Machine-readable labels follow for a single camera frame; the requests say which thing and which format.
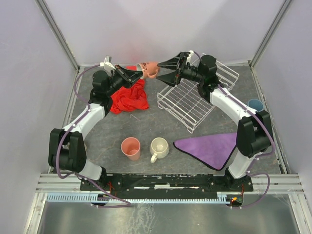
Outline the salmon pink ceramic mug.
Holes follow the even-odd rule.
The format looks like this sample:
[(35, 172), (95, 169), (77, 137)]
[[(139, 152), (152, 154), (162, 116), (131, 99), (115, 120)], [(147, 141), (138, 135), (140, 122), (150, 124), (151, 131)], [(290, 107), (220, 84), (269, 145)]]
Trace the salmon pink ceramic mug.
[(141, 79), (156, 78), (160, 71), (160, 67), (158, 67), (157, 64), (158, 64), (157, 62), (138, 63), (136, 65), (136, 69), (143, 73), (143, 75), (141, 76)]

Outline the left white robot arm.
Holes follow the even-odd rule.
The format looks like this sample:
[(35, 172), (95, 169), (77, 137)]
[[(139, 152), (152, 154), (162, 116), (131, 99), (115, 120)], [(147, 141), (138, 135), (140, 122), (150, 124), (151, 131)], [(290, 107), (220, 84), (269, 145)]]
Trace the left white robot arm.
[(113, 105), (112, 95), (120, 88), (131, 88), (143, 77), (142, 71), (102, 63), (103, 70), (93, 74), (90, 99), (85, 110), (62, 129), (53, 129), (49, 139), (48, 164), (94, 181), (103, 181), (106, 170), (88, 160), (84, 140), (94, 126), (104, 119)]

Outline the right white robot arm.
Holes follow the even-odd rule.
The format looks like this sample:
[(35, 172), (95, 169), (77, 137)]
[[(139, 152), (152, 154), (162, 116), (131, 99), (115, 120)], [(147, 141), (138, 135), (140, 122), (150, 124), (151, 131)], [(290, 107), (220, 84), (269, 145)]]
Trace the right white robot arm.
[(175, 57), (158, 63), (158, 67), (171, 72), (156, 78), (172, 87), (179, 85), (182, 79), (196, 82), (199, 95), (230, 117), (237, 125), (238, 152), (227, 168), (227, 173), (233, 179), (248, 176), (255, 161), (269, 155), (268, 148), (275, 151), (271, 116), (265, 110), (257, 111), (248, 107), (220, 81), (218, 71), (231, 74), (232, 69), (224, 69), (211, 55), (201, 56), (198, 65), (193, 66), (190, 64), (193, 54), (193, 51), (180, 52)]

